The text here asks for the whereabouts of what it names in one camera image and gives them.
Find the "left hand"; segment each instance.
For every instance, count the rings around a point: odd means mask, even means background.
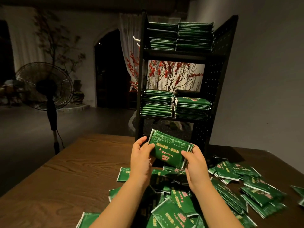
[[[133,145],[131,153],[131,173],[129,179],[135,182],[139,187],[145,190],[150,184],[152,174],[152,164],[154,157],[150,157],[150,152],[154,148],[154,144],[142,143],[147,137],[139,138]]]

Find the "dark doorway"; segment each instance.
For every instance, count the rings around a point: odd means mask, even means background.
[[[0,21],[0,86],[15,79],[14,57],[6,21]]]
[[[95,46],[97,107],[130,107],[130,81],[123,51],[120,32],[106,34]]]

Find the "gray wall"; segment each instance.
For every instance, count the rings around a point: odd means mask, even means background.
[[[197,0],[197,22],[239,22],[211,144],[267,150],[304,173],[304,0]]]

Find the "right hand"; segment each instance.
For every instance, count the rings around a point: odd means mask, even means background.
[[[182,151],[181,154],[188,160],[185,172],[189,187],[196,194],[210,181],[205,157],[197,145],[194,145],[192,153]]]

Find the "wooden table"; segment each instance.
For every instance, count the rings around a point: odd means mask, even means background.
[[[101,212],[108,190],[118,188],[120,167],[130,166],[133,137],[89,135],[79,138],[0,198],[0,225],[5,228],[75,228],[82,212]],[[272,154],[252,149],[210,146],[222,156],[241,158],[266,180],[286,192],[287,209],[262,219],[252,208],[258,227],[302,227],[304,210],[290,185],[303,186],[304,176]],[[240,185],[229,184],[238,189]]]

